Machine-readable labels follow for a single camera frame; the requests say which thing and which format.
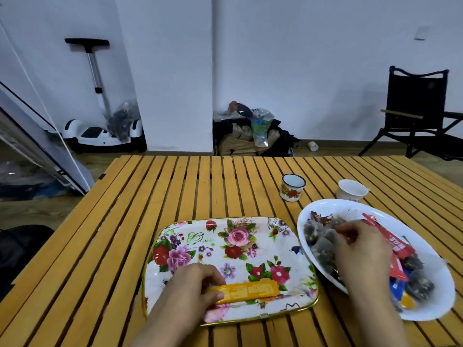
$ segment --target black chair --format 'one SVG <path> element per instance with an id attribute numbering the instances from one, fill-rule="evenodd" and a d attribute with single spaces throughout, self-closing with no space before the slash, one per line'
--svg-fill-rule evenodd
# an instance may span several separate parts
<path id="1" fill-rule="evenodd" d="M 444 160 L 463 160 L 463 139 L 446 132 L 463 120 L 463 113 L 446 112 L 445 93 L 449 70 L 428 74 L 410 74 L 403 69 L 389 68 L 388 101 L 384 128 L 358 154 L 362 156 L 381 137 L 388 136 L 407 145 L 406 157 L 425 151 Z M 443 127 L 443 119 L 454 121 Z M 391 132 L 408 133 L 397 135 Z M 431 133 L 417 136 L 417 132 Z"/>

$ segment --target hand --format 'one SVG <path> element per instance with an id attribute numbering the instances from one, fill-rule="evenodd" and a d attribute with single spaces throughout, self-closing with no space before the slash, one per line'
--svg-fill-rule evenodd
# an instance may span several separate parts
<path id="1" fill-rule="evenodd" d="M 178 268 L 131 346 L 179 345 L 193 332 L 205 310 L 224 297 L 223 293 L 217 290 L 202 294 L 203 287 L 209 284 L 225 285 L 225 279 L 216 267 L 194 263 Z"/>
<path id="2" fill-rule="evenodd" d="M 375 227 L 350 221 L 336 228 L 336 265 L 349 294 L 389 300 L 389 271 L 392 250 Z M 353 244 L 348 237 L 357 236 Z"/>

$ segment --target chair backrest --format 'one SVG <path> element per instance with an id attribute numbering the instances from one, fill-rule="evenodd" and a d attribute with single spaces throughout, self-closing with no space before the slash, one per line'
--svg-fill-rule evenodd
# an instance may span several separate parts
<path id="1" fill-rule="evenodd" d="M 430 78 L 435 75 L 441 78 Z M 387 110 L 423 116 L 423 119 L 386 114 L 386 128 L 441 129 L 449 70 L 428 74 L 410 74 L 403 69 L 389 68 Z"/>

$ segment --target white cable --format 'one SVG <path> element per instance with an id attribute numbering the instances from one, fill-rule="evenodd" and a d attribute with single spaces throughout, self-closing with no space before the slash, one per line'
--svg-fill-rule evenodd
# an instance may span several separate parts
<path id="1" fill-rule="evenodd" d="M 89 185 L 89 183 L 87 182 L 87 179 L 85 179 L 84 174 L 82 174 L 82 172 L 81 172 L 79 166 L 77 165 L 77 162 L 75 161 L 74 157 L 72 156 L 71 151 L 69 150 L 69 148 L 68 148 L 68 146 L 66 145 L 66 143 L 64 142 L 64 139 L 62 138 L 62 136 L 61 136 L 61 134 L 60 134 L 58 128 L 56 127 L 55 122 L 53 121 L 53 119 L 51 118 L 50 114 L 48 113 L 48 110 L 47 110 L 47 108 L 45 107 L 45 103 L 43 103 L 42 97 L 39 95 L 37 89 L 35 88 L 34 83 L 32 83 L 31 78 L 30 78 L 29 75 L 27 74 L 26 68 L 24 68 L 23 63 L 21 62 L 20 57 L 18 56 L 18 53 L 17 53 L 16 50 L 14 49 L 14 46 L 13 46 L 13 44 L 11 43 L 10 37 L 8 36 L 7 32 L 5 31 L 5 28 L 4 28 L 4 26 L 3 26 L 3 22 L 2 22 L 1 20 L 0 20 L 0 27 L 2 28 L 4 35 L 7 37 L 8 44 L 9 44 L 9 46 L 11 47 L 11 50 L 13 50 L 13 53 L 14 53 L 14 55 L 16 56 L 16 59 L 17 59 L 18 62 L 20 63 L 20 66 L 21 66 L 21 68 L 23 69 L 23 72 L 24 72 L 24 74 L 26 75 L 27 80 L 28 80 L 29 83 L 31 84 L 32 88 L 34 89 L 34 92 L 35 92 L 35 94 L 37 95 L 37 98 L 38 98 L 38 100 L 40 101 L 40 104 L 42 104 L 43 110 L 44 110 L 45 113 L 47 114 L 47 116 L 48 116 L 48 118 L 49 118 L 51 124 L 53 125 L 53 128 L 55 128 L 56 132 L 58 133 L 58 135 L 59 135 L 59 137 L 60 137 L 60 139 L 61 139 L 61 141 L 62 141 L 64 147 L 66 148 L 66 151 L 69 153 L 69 156 L 71 157 L 72 161 L 74 162 L 75 167 L 77 168 L 77 170 L 79 171 L 79 174 L 82 176 L 82 179 L 84 180 L 85 184 L 87 185 L 87 188 L 90 190 L 90 185 Z"/>

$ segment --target floral tray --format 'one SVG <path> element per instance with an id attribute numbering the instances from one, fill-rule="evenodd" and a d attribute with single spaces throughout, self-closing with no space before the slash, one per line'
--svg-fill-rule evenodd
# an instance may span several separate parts
<path id="1" fill-rule="evenodd" d="M 207 325 L 301 310 L 318 299 L 313 266 L 284 221 L 267 217 L 194 220 L 169 225 L 155 240 L 143 276 L 147 313 L 175 270 L 195 262 L 214 265 L 227 284 L 273 279 L 281 293 L 215 306 L 204 316 Z"/>

